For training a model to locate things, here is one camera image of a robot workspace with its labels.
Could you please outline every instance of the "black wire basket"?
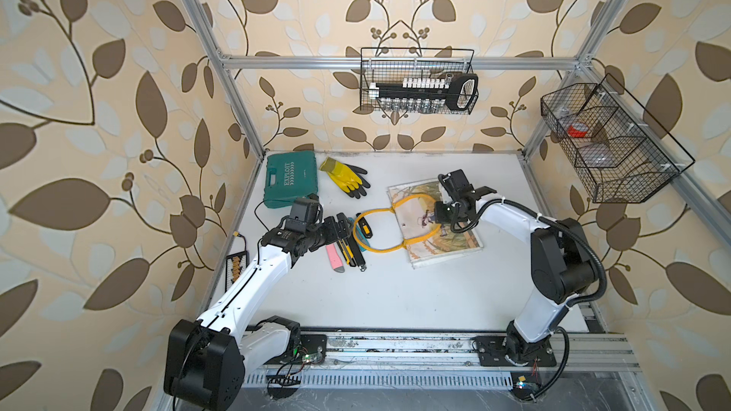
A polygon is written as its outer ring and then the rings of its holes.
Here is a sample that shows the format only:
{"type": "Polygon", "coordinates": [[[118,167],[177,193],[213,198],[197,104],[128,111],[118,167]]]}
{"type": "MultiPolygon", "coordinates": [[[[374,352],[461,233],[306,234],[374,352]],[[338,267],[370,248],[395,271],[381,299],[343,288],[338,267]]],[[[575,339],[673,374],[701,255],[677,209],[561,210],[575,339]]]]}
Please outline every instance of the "black wire basket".
{"type": "Polygon", "coordinates": [[[471,49],[361,48],[361,105],[384,113],[470,114],[479,93],[471,49]]]}
{"type": "Polygon", "coordinates": [[[644,122],[635,120],[617,102],[621,83],[608,76],[601,83],[577,83],[541,97],[541,115],[571,161],[595,203],[639,204],[647,201],[695,159],[629,91],[643,109],[644,122]],[[665,147],[682,154],[667,155],[665,147]]]}

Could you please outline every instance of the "pink utility knife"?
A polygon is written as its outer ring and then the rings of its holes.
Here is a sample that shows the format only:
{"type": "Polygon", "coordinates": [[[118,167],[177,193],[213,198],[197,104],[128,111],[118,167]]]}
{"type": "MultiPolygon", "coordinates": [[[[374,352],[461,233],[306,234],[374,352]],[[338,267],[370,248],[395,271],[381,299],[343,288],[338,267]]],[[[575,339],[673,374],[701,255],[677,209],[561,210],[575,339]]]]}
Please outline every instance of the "pink utility knife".
{"type": "Polygon", "coordinates": [[[333,267],[333,270],[338,273],[345,273],[343,261],[340,260],[338,250],[335,249],[335,244],[328,244],[324,249],[327,251],[327,258],[330,259],[330,266],[333,267]]]}

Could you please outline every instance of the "yellow bag handle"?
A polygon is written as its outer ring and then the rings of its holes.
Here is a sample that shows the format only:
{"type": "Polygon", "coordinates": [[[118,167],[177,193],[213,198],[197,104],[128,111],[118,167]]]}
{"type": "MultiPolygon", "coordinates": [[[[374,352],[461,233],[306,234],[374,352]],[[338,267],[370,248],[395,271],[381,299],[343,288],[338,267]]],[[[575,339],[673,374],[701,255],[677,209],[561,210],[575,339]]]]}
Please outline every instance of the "yellow bag handle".
{"type": "Polygon", "coordinates": [[[364,248],[366,251],[378,252],[379,254],[382,254],[382,253],[385,253],[385,252],[397,251],[399,248],[406,249],[406,247],[408,245],[410,245],[410,244],[423,242],[426,239],[430,239],[432,236],[434,236],[437,233],[439,233],[439,231],[442,229],[442,224],[435,224],[435,227],[434,227],[434,230],[433,231],[431,231],[429,233],[425,233],[424,235],[421,235],[421,236],[417,236],[415,238],[404,239],[404,242],[402,242],[401,244],[397,244],[396,246],[390,247],[390,248],[385,249],[385,250],[376,250],[376,249],[373,249],[369,245],[364,244],[363,242],[361,242],[361,239],[358,238],[358,234],[356,233],[355,229],[358,228],[358,221],[360,221],[365,215],[372,215],[373,213],[383,213],[383,212],[392,212],[395,215],[396,214],[396,210],[395,210],[396,207],[402,205],[403,203],[405,203],[405,202],[407,202],[407,201],[409,201],[409,200],[411,200],[413,198],[426,198],[428,201],[434,202],[434,204],[436,203],[436,200],[434,200],[434,197],[429,196],[428,194],[414,194],[412,196],[408,196],[408,197],[402,198],[401,200],[399,200],[398,202],[396,202],[391,208],[376,208],[376,209],[368,210],[367,212],[363,212],[358,217],[355,218],[355,221],[353,221],[353,238],[355,239],[355,242],[358,243],[358,244],[360,244],[361,247],[364,248]]]}

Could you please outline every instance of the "metal vent grille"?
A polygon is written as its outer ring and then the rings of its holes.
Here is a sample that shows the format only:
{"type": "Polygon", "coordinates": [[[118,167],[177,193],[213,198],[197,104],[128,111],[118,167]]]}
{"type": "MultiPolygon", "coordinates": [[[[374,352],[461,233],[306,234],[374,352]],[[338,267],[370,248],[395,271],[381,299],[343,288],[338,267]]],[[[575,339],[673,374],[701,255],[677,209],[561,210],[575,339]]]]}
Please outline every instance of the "metal vent grille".
{"type": "MultiPolygon", "coordinates": [[[[246,375],[242,388],[259,388],[267,384],[267,375],[276,370],[256,370],[246,375]]],[[[512,379],[503,371],[423,371],[377,373],[370,371],[304,371],[294,376],[302,381],[299,387],[306,388],[403,388],[403,389],[461,389],[461,390],[510,390],[512,379]]]]}

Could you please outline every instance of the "mounting plate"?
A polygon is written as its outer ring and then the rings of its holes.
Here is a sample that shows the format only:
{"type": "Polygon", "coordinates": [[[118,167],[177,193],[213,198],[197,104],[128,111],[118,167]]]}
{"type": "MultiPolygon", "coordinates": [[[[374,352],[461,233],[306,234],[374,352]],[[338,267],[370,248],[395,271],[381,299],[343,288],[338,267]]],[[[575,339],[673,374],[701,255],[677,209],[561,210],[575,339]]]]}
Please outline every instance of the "mounting plate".
{"type": "MultiPolygon", "coordinates": [[[[477,356],[480,358],[480,366],[515,366],[507,361],[504,353],[497,353],[504,350],[504,336],[475,336],[473,339],[477,348],[477,356]]],[[[536,352],[536,360],[537,366],[556,366],[551,343],[547,339],[536,352]]]]}

